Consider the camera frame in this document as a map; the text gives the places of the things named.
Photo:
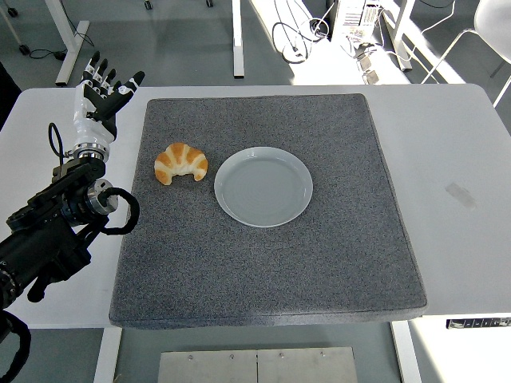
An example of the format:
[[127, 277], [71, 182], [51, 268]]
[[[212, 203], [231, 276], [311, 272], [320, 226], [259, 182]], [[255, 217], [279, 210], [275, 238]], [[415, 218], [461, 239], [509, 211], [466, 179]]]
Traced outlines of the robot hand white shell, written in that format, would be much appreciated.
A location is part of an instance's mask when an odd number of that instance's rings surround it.
[[75, 88], [73, 126], [77, 132], [71, 156], [109, 158], [109, 146], [117, 138], [116, 115], [133, 98], [145, 78], [135, 73], [125, 83], [97, 51], [89, 59]]

